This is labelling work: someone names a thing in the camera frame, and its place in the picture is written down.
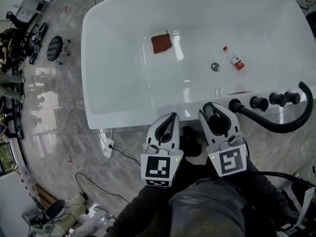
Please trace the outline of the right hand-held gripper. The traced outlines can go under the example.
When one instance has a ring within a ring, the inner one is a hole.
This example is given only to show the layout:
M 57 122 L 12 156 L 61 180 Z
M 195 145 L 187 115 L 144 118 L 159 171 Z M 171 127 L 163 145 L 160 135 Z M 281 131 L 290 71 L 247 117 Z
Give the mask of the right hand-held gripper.
M 202 110 L 198 112 L 198 118 L 208 144 L 206 147 L 208 157 L 219 177 L 243 172 L 246 170 L 248 149 L 243 133 L 238 132 L 239 121 L 236 115 L 225 106 L 214 102 L 211 104 L 221 120 L 216 128 L 212 129 L 208 126 L 206 114 Z M 233 135 L 223 141 L 224 136 L 230 134 Z

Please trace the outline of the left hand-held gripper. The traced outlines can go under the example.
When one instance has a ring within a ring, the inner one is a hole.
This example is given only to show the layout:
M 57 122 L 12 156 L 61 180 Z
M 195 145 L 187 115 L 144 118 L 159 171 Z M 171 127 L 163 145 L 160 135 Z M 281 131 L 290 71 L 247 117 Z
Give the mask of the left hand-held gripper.
M 179 117 L 169 113 L 148 130 L 141 154 L 141 179 L 148 186 L 171 187 L 183 157 L 180 146 Z

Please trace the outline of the person's right forearm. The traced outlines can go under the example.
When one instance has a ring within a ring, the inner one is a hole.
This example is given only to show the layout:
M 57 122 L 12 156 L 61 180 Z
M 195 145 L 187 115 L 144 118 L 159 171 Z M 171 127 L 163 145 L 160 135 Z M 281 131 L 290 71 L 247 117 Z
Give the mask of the person's right forearm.
M 259 170 L 246 158 L 247 170 L 243 174 L 240 189 L 247 201 L 263 216 L 272 220 L 276 227 L 294 224 L 298 215 L 291 210 L 284 195 L 264 175 L 254 175 Z

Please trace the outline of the person's left forearm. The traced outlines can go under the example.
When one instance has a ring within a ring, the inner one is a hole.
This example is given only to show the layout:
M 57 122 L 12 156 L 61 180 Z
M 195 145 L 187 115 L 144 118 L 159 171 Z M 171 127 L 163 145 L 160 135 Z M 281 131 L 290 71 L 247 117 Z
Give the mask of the person's left forearm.
M 173 187 L 145 186 L 104 237 L 170 237 Z

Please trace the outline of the white bathtub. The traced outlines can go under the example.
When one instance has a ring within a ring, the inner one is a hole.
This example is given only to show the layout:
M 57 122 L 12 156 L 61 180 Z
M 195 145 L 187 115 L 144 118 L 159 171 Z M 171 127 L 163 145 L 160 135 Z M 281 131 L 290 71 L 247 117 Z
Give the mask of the white bathtub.
M 154 54 L 151 37 L 166 32 L 172 47 Z M 316 40 L 295 0 L 105 0 L 83 19 L 81 70 L 92 129 L 171 112 L 196 120 L 207 102 L 248 107 L 253 96 L 300 92 L 301 81 L 316 99 Z

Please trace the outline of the person's left leg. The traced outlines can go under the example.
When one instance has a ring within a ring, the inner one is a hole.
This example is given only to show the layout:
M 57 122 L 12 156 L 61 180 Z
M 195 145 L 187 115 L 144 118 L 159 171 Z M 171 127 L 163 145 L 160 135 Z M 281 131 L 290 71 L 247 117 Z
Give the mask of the person's left leg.
M 180 149 L 186 157 L 193 157 L 195 154 L 194 143 L 196 141 L 196 135 L 189 126 L 183 126 L 181 132 Z

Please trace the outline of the black faucet knob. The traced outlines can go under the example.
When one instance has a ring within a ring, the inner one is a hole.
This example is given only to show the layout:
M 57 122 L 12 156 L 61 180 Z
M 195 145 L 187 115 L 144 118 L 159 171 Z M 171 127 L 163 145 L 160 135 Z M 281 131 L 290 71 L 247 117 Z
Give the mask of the black faucet knob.
M 271 93 L 269 95 L 269 102 L 272 105 L 284 107 L 287 104 L 287 98 L 284 94 Z
M 287 103 L 296 105 L 301 101 L 301 96 L 299 93 L 286 92 L 284 95 L 286 97 Z
M 265 112 L 269 107 L 269 101 L 266 98 L 254 96 L 250 99 L 250 106 Z

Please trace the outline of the white power strip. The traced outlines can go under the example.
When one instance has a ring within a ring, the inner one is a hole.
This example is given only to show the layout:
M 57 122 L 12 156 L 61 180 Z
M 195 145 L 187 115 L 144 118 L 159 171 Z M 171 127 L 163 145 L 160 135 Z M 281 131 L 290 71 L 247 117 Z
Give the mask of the white power strip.
M 111 138 L 106 138 L 102 144 L 103 155 L 111 158 L 113 152 L 114 141 Z

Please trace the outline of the black curved faucet spout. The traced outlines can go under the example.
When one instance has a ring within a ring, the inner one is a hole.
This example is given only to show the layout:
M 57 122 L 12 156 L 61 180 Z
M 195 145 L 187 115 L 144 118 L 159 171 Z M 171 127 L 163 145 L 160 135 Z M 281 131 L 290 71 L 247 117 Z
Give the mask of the black curved faucet spout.
M 313 106 L 314 106 L 314 98 L 310 88 L 304 83 L 299 82 L 299 88 L 304 92 L 306 96 L 307 105 L 304 112 L 294 121 L 280 124 L 269 121 L 268 119 L 258 115 L 252 110 L 246 108 L 238 99 L 232 99 L 229 102 L 229 110 L 233 113 L 243 114 L 246 117 L 250 118 L 257 124 L 261 125 L 265 129 L 274 132 L 274 133 L 289 133 L 293 132 L 300 127 L 302 127 L 310 118 Z

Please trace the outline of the clear plastic bottle red label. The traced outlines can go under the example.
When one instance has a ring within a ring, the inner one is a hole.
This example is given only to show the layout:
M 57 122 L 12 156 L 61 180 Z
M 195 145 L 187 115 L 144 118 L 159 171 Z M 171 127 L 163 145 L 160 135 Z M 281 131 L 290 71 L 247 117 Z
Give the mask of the clear plastic bottle red label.
M 236 55 L 234 52 L 230 51 L 226 46 L 223 47 L 223 52 L 225 53 L 227 59 L 230 61 L 230 63 L 238 70 L 244 68 L 244 63 L 241 61 L 238 55 Z

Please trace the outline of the person's grey shirt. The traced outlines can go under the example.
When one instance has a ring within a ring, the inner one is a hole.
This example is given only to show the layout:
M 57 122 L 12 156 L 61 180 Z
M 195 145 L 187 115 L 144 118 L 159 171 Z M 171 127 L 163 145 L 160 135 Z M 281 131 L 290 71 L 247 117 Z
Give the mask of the person's grey shirt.
M 224 179 L 202 179 L 176 193 L 170 237 L 245 237 L 247 205 L 237 186 Z

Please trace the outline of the red-brown cloth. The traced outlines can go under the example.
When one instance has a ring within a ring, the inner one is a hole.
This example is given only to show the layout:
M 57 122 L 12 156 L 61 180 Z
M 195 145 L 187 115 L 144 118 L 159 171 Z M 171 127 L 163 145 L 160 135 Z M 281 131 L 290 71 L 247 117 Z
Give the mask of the red-brown cloth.
M 151 37 L 151 42 L 154 54 L 165 52 L 172 47 L 170 34 L 168 32 L 163 35 Z

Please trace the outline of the white paper sheet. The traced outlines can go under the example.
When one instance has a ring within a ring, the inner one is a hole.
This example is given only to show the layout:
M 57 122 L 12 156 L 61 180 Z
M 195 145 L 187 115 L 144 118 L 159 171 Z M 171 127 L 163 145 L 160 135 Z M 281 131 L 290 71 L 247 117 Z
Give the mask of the white paper sheet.
M 303 205 L 302 205 L 302 210 L 300 212 L 300 215 L 299 215 L 299 218 L 296 222 L 296 224 L 294 225 L 295 227 L 298 227 L 301 225 L 306 213 L 307 213 L 307 210 L 310 206 L 310 203 L 312 201 L 312 198 L 314 197 L 314 194 L 315 194 L 315 188 L 312 187 L 312 188 L 309 188 L 308 190 L 305 191 L 305 195 L 304 195 L 304 200 L 303 200 Z

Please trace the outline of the black office chair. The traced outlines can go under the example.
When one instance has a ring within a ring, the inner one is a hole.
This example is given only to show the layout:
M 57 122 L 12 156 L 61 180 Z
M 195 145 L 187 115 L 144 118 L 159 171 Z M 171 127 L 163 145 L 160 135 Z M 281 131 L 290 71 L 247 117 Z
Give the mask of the black office chair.
M 57 200 L 55 203 L 53 203 L 45 212 L 45 215 L 48 219 L 54 219 L 58 215 L 61 215 L 62 211 L 65 211 L 64 206 L 66 202 L 64 200 Z

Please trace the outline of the black round stool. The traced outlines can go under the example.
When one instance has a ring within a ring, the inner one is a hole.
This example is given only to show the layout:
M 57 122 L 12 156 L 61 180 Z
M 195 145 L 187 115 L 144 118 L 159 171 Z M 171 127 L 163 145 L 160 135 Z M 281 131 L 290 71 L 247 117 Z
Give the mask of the black round stool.
M 63 44 L 67 42 L 67 43 L 71 43 L 70 39 L 63 39 L 61 36 L 55 36 L 49 43 L 48 47 L 47 47 L 47 59 L 50 62 L 56 62 L 58 63 L 60 66 L 63 65 L 63 63 L 58 60 L 60 54 L 66 54 L 66 56 L 70 56 L 70 52 L 68 51 L 64 51 L 63 50 Z

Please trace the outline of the white desk with drawers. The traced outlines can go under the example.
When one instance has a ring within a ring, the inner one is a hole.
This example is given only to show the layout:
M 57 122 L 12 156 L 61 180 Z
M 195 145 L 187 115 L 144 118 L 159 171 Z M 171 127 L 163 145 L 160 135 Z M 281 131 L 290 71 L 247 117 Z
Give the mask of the white desk with drawers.
M 42 14 L 42 12 L 38 10 L 38 6 L 41 2 L 42 0 L 22 0 L 15 16 L 20 21 L 30 22 L 36 14 Z

